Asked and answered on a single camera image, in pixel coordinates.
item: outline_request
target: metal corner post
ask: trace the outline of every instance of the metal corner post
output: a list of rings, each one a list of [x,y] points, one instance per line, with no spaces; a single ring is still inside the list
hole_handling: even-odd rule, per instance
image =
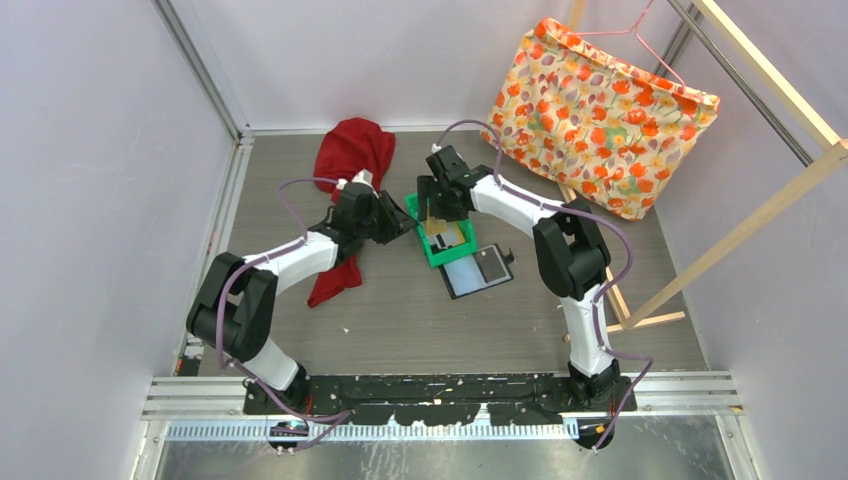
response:
[[[218,114],[218,117],[224,124],[224,128],[226,128],[227,132],[234,140],[238,140],[242,136],[242,129],[236,124],[232,112],[230,112],[230,109],[227,108],[227,104],[224,102],[221,92],[215,85],[215,81],[212,79],[209,69],[206,68],[206,65],[203,63],[200,53],[186,31],[185,25],[180,20],[173,3],[171,0],[151,0],[151,3],[153,3],[153,6],[156,7],[156,11],[162,18],[162,22],[174,38],[177,47],[180,49],[180,52],[188,63],[189,68],[197,79],[197,82],[200,84],[201,89],[203,89],[203,93],[206,94],[206,97],[212,104],[212,108],[215,109],[215,113]]]
[[[680,0],[668,0],[671,8],[674,9],[675,12],[680,16],[680,19],[686,26],[689,27],[689,31],[694,34],[698,40],[704,45],[707,51],[715,58],[721,68],[727,73],[733,83],[742,90],[742,93],[748,98],[751,104],[760,112],[760,115],[768,122],[772,129],[774,129],[775,133],[780,137],[781,140],[786,144],[787,147],[798,157],[798,160],[805,166],[808,167],[813,163],[813,157],[810,156],[809,152],[798,142],[798,139],[795,138],[794,135],[786,128],[786,125],[777,118],[777,115],[772,111],[772,109],[763,101],[757,92],[751,87],[751,84],[748,83],[747,80],[736,70],[736,67],[730,63],[730,60],[722,53],[722,51],[718,48],[715,42],[704,32],[701,28],[701,25],[698,23],[698,19],[690,14],[690,10],[694,7],[697,10],[697,7],[690,6],[690,9],[687,10],[681,3]]]

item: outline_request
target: black mounting plate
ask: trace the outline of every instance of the black mounting plate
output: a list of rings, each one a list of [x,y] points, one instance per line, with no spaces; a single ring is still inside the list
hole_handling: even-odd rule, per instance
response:
[[[549,425],[562,423],[560,412],[609,412],[630,385],[629,378],[619,377],[605,395],[580,405],[568,382],[569,377],[550,373],[313,375],[301,411],[332,415],[350,409],[347,421],[357,425],[385,425],[394,415],[400,425],[435,426],[470,423],[486,404],[494,426]],[[245,396],[246,415],[281,413],[255,384],[248,384],[248,393],[253,398]],[[625,410],[635,409],[631,396]]]

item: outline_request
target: red cloth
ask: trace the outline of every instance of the red cloth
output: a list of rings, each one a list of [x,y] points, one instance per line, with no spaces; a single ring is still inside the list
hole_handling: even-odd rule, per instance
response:
[[[315,159],[315,176],[350,180],[365,169],[374,175],[371,184],[375,190],[380,191],[380,181],[392,163],[394,151],[393,133],[384,132],[379,125],[364,118],[343,120],[321,142]],[[335,186],[321,182],[315,182],[315,186],[324,192],[333,193],[334,202],[338,199],[337,192],[334,192]],[[318,275],[306,304],[314,308],[345,288],[360,285],[362,276],[356,266],[356,257],[351,257],[338,267]]]

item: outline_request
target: cable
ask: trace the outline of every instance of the cable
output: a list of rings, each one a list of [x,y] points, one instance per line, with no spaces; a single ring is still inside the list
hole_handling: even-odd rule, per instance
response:
[[[300,247],[302,247],[303,245],[306,244],[306,239],[307,239],[307,235],[308,235],[308,230],[306,228],[306,224],[303,222],[303,218],[300,215],[298,215],[298,213],[295,211],[294,207],[292,207],[291,204],[288,202],[288,200],[286,200],[286,198],[283,196],[283,189],[284,188],[288,187],[289,185],[293,185],[295,183],[302,183],[302,182],[324,182],[324,183],[331,183],[331,184],[334,184],[334,185],[338,184],[338,181],[332,180],[332,179],[329,179],[329,178],[308,177],[308,178],[298,178],[298,179],[295,179],[295,180],[289,180],[287,182],[284,182],[282,185],[280,185],[277,188],[277,196],[280,198],[280,202],[283,204],[283,206],[286,208],[286,210],[288,210],[289,213],[291,213],[291,215],[294,217],[295,221],[297,222],[298,226],[300,227],[301,238],[298,240],[297,243],[293,243],[293,244],[288,245],[286,247],[282,247],[278,250],[274,250],[273,252],[271,252],[267,255],[258,257],[256,259],[249,261],[249,262],[245,262],[245,264],[242,265],[241,267],[239,267],[238,269],[236,269],[236,271],[233,272],[233,274],[230,275],[230,277],[224,283],[224,287],[221,291],[221,297],[218,299],[218,310],[217,310],[217,318],[216,318],[217,321],[216,321],[216,325],[215,325],[215,350],[216,350],[216,353],[217,353],[217,356],[218,356],[218,366],[221,369],[224,369],[224,368],[227,367],[227,363],[226,363],[226,360],[224,358],[224,312],[226,311],[227,298],[229,297],[230,291],[232,290],[233,285],[235,284],[236,280],[238,280],[238,278],[244,272],[246,272],[247,270],[249,270],[249,269],[251,269],[251,268],[253,268],[253,267],[255,267],[255,266],[257,266],[261,263],[267,262],[269,260],[273,260],[273,259],[281,257],[281,256],[283,256],[287,253],[293,252],[293,251],[297,250],[298,248],[300,248]],[[265,394],[268,395],[268,397],[271,398],[271,400],[273,400],[274,403],[276,403],[277,406],[281,410],[288,413],[289,415],[292,415],[292,416],[294,416],[294,417],[296,417],[296,418],[298,418],[298,419],[300,419],[304,422],[311,421],[311,422],[315,422],[315,423],[323,423],[323,422],[333,422],[333,421],[335,421],[335,423],[333,423],[321,435],[319,435],[316,438],[306,442],[303,445],[298,445],[297,447],[292,449],[292,452],[305,450],[305,449],[315,445],[320,439],[324,438],[334,428],[339,426],[347,417],[350,416],[351,412],[349,410],[337,413],[335,415],[324,416],[324,417],[314,417],[314,416],[309,416],[309,415],[301,415],[298,412],[295,412],[293,409],[291,409],[288,405],[283,403],[283,401],[280,400],[277,397],[277,395],[274,393],[274,391],[271,389],[271,387],[266,385],[265,382],[262,381],[262,379],[257,377],[247,367],[245,367],[244,365],[242,365],[240,362],[236,361],[235,359],[233,360],[232,365],[235,368],[239,369],[244,374],[246,374],[248,377],[250,377],[253,381],[255,381],[256,384],[259,385],[259,387],[263,391],[265,391]]]
[[[604,431],[604,433],[601,435],[601,438],[597,441],[597,443],[595,443],[595,446],[592,447],[592,450],[597,454],[597,449],[600,448],[601,445],[603,445],[604,441],[607,439],[607,436],[609,435],[609,433],[612,431],[613,427],[615,426],[616,421],[618,421],[619,415],[621,415],[621,412],[624,410],[625,405],[627,405],[627,400],[629,400],[630,397],[633,395],[633,389],[636,388],[636,384],[638,384],[643,378],[645,378],[645,375],[648,374],[648,371],[651,369],[651,367],[654,364],[653,357],[650,357],[648,355],[636,355],[636,354],[632,354],[632,353],[623,353],[623,352],[619,352],[617,350],[614,350],[612,347],[607,345],[606,342],[604,342],[604,337],[601,333],[601,323],[600,323],[600,314],[598,312],[598,302],[604,297],[604,294],[606,293],[606,291],[609,290],[610,288],[612,288],[614,285],[616,285],[619,281],[621,281],[621,279],[624,278],[624,276],[627,275],[627,273],[630,271],[630,268],[633,267],[633,245],[630,243],[630,240],[627,238],[627,236],[624,234],[624,232],[618,226],[614,225],[612,222],[610,222],[609,220],[607,220],[605,218],[599,217],[599,216],[594,215],[592,213],[584,212],[582,210],[574,210],[574,209],[571,209],[571,208],[561,207],[559,205],[551,205],[549,203],[539,201],[539,200],[537,200],[537,199],[535,199],[535,198],[533,198],[533,197],[531,197],[531,196],[529,196],[529,195],[527,195],[523,192],[520,192],[520,191],[510,187],[507,184],[504,184],[501,181],[501,177],[500,177],[500,173],[499,173],[500,172],[500,166],[501,166],[501,160],[503,160],[503,153],[504,153],[503,143],[501,143],[501,136],[498,133],[498,131],[495,130],[495,128],[492,127],[491,125],[489,125],[488,123],[481,122],[479,120],[474,120],[474,119],[466,119],[466,120],[460,120],[458,122],[455,122],[455,123],[451,124],[450,126],[448,126],[448,128],[446,128],[444,132],[442,132],[441,136],[439,136],[439,139],[436,142],[436,146],[440,146],[442,144],[442,141],[445,139],[448,132],[453,130],[458,125],[462,125],[462,124],[466,124],[466,123],[472,123],[472,124],[475,124],[475,125],[483,126],[486,129],[488,129],[492,133],[492,135],[494,136],[494,139],[497,142],[498,154],[495,157],[495,165],[494,165],[492,170],[493,170],[493,175],[495,177],[495,183],[497,183],[497,185],[500,186],[504,191],[509,192],[510,194],[512,194],[512,195],[514,195],[514,196],[516,196],[516,197],[518,197],[522,200],[526,200],[528,202],[531,202],[531,203],[539,206],[540,208],[547,208],[549,210],[562,212],[562,213],[565,213],[565,214],[568,214],[568,215],[575,215],[575,216],[578,216],[578,217],[588,218],[589,220],[600,223],[601,225],[612,230],[612,232],[621,240],[621,243],[624,244],[624,250],[627,253],[627,262],[625,263],[624,268],[622,268],[621,271],[618,273],[618,275],[615,275],[609,282],[603,284],[601,286],[601,288],[598,290],[598,292],[595,294],[595,297],[592,299],[592,323],[593,323],[593,326],[594,326],[594,329],[595,329],[595,338],[598,341],[598,345],[606,353],[612,355],[615,358],[621,359],[621,360],[644,361],[644,362],[647,362],[647,365],[645,365],[645,368],[642,369],[642,371],[639,373],[639,375],[636,376],[636,379],[633,380],[633,383],[631,383],[630,386],[627,388],[627,391],[624,393],[624,396],[622,397],[622,400],[621,400],[620,404],[618,405],[618,408],[613,413],[613,416],[610,419],[609,428],[607,428]]]
[[[297,214],[294,207],[286,200],[286,197],[283,196],[283,189],[288,187],[289,185],[293,185],[295,183],[302,182],[324,182],[324,183],[332,183],[334,185],[338,184],[338,181],[331,180],[329,178],[321,178],[321,177],[309,177],[309,178],[298,178],[295,180],[289,180],[288,182],[284,182],[277,188],[277,196],[280,198],[280,203],[286,207],[286,210],[291,213],[294,217],[294,220],[297,222],[297,225],[300,227],[301,239],[298,243],[289,245],[287,247],[280,248],[279,250],[275,250],[268,254],[267,256],[255,258],[250,262],[246,262],[244,265],[239,267],[230,278],[224,283],[223,291],[221,292],[221,298],[218,299],[218,312],[217,312],[217,322],[215,324],[215,350],[218,354],[218,368],[221,370],[227,368],[226,360],[224,359],[224,312],[225,307],[227,305],[227,298],[230,295],[230,290],[232,290],[233,285],[236,283],[236,280],[246,271],[259,265],[260,263],[267,262],[268,260],[273,260],[277,257],[283,256],[287,253],[293,252],[300,248],[304,243],[306,243],[307,238],[307,230],[306,224],[303,223],[303,218]]]

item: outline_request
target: pink wire hanger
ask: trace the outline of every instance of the pink wire hanger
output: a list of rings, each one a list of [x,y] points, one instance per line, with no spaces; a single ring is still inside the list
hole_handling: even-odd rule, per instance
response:
[[[677,72],[675,72],[674,69],[671,68],[667,63],[665,63],[665,60],[663,60],[662,57],[657,55],[657,52],[655,52],[654,49],[651,48],[645,42],[644,39],[642,39],[642,36],[639,35],[639,27],[642,24],[642,20],[645,18],[645,15],[648,13],[648,10],[651,9],[651,5],[653,5],[653,3],[654,3],[654,0],[648,1],[648,5],[646,5],[645,9],[642,10],[642,13],[639,15],[639,18],[636,19],[636,23],[634,23],[633,26],[628,28],[627,30],[618,30],[618,31],[610,31],[610,32],[581,32],[581,33],[569,32],[569,33],[566,33],[566,35],[568,35],[568,36],[575,35],[575,36],[578,36],[578,37],[585,37],[587,35],[627,35],[628,33],[633,33],[636,36],[636,40],[639,40],[639,43],[641,43],[643,47],[645,47],[649,52],[651,52],[651,55],[653,55],[654,58],[659,60],[660,64],[662,64],[662,66],[665,67],[666,70],[668,70],[669,72],[671,72],[672,75],[674,75],[674,78],[676,78],[677,81],[680,82],[680,85],[683,86],[683,89],[685,91],[686,82],[683,81],[683,78],[681,78],[680,75],[678,75]]]

